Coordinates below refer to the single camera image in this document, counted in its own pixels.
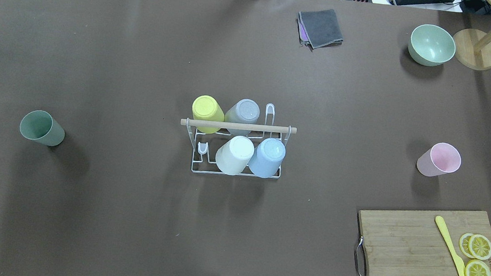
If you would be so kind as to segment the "grey plastic cup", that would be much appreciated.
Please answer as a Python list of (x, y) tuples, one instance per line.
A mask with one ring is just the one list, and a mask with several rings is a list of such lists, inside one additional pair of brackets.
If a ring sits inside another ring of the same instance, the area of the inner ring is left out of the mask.
[(260, 115), (259, 105), (251, 99), (241, 99), (226, 113), (224, 122), (256, 124)]

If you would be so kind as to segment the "wooden mug tree stand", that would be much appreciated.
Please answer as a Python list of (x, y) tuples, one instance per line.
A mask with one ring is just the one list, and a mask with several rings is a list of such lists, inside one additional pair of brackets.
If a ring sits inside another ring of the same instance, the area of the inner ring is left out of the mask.
[(478, 29), (463, 29), (453, 36), (455, 58), (469, 69), (491, 69), (491, 30), (485, 33)]

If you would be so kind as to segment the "lemon slice upper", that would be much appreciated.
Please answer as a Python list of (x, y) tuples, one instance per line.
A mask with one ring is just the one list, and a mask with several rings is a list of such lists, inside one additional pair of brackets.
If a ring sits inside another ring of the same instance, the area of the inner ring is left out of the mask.
[(461, 252), (468, 258), (480, 261), (491, 258), (491, 242), (484, 235), (464, 233), (458, 244)]

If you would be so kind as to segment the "grey folded cloth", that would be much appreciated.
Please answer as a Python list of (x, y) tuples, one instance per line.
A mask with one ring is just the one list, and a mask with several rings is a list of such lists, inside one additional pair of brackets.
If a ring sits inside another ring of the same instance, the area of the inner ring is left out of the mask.
[(343, 35), (334, 9), (298, 13), (312, 49), (343, 43)]

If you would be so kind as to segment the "white plastic cup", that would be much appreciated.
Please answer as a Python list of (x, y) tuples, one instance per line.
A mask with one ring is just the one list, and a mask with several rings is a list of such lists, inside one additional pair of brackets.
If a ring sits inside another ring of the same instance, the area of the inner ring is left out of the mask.
[(224, 144), (215, 155), (220, 171), (237, 175), (244, 171), (254, 153), (253, 142), (246, 136), (235, 136)]

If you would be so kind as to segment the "blue plastic cup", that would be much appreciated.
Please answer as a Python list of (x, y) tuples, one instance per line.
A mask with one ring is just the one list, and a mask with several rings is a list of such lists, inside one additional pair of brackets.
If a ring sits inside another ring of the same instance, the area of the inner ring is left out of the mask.
[(286, 148), (280, 139), (268, 138), (260, 143), (248, 165), (258, 178), (269, 178), (278, 171), (285, 158)]

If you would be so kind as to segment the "yellow plastic cup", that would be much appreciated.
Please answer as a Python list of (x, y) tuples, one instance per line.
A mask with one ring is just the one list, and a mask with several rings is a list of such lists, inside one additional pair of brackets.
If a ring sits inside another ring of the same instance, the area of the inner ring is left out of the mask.
[(200, 95), (192, 103), (194, 120), (209, 122), (224, 122), (224, 112), (218, 102), (209, 95)]

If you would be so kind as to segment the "light green bowl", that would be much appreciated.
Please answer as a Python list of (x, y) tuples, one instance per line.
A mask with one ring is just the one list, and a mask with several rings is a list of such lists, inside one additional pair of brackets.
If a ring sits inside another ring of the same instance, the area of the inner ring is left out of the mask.
[(433, 24), (417, 26), (411, 33), (407, 49), (412, 59), (423, 66), (439, 66), (456, 53), (453, 37)]

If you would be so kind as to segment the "lemon slice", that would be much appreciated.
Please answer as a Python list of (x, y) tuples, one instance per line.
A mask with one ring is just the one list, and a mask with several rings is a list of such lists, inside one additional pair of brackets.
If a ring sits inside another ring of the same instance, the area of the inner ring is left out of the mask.
[(468, 258), (480, 261), (491, 258), (491, 242), (484, 235), (464, 233), (458, 244), (461, 252)]
[(491, 270), (484, 261), (473, 259), (465, 265), (465, 276), (491, 276)]

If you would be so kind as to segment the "wooden cutting board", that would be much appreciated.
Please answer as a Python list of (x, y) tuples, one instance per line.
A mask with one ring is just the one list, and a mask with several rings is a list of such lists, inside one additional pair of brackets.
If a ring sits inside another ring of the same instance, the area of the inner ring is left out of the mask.
[[(366, 276), (458, 276), (435, 218), (446, 222), (455, 251), (463, 233), (482, 234), (491, 240), (485, 211), (361, 210)], [(490, 268), (491, 258), (486, 261)]]

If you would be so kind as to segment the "green plastic cup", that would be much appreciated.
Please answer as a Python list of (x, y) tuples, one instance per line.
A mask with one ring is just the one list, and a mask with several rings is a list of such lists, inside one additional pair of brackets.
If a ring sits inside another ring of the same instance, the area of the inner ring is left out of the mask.
[(50, 113), (43, 110), (29, 112), (20, 122), (20, 133), (34, 142), (57, 146), (65, 138), (65, 131)]

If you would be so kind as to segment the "yellow plastic knife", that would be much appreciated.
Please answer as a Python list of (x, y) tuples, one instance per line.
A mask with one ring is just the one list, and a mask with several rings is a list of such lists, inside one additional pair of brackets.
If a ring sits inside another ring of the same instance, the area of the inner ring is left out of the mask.
[(452, 257), (452, 261), (454, 262), (456, 271), (458, 273), (458, 276), (465, 276), (465, 264), (463, 259), (456, 253), (454, 244), (452, 242), (451, 235), (449, 233), (447, 224), (444, 220), (444, 218), (440, 215), (436, 216), (434, 218), (435, 224), (437, 224), (437, 229), (440, 231), (440, 234), (442, 235), (444, 242), (446, 244), (446, 247), (450, 253), (450, 256)]

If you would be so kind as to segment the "pink plastic cup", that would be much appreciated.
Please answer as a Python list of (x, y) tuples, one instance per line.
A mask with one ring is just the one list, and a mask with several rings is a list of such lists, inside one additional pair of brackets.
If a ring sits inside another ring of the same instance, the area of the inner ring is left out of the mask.
[(448, 143), (432, 146), (417, 160), (417, 170), (424, 176), (433, 177), (453, 173), (461, 167), (461, 156), (458, 150)]

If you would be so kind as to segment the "purple cloth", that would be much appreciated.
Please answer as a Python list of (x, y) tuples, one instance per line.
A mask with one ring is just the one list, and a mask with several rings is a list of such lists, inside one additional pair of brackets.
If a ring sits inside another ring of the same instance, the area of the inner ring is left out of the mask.
[(307, 45), (309, 43), (307, 33), (305, 31), (305, 27), (303, 26), (301, 20), (298, 18), (297, 20), (298, 31), (299, 31), (299, 39), (303, 45)]

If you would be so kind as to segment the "lemon slice lower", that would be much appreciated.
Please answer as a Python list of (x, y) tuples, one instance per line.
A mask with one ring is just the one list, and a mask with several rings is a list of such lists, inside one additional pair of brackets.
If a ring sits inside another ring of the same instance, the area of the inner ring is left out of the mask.
[(491, 276), (491, 270), (484, 261), (473, 259), (465, 265), (465, 276)]

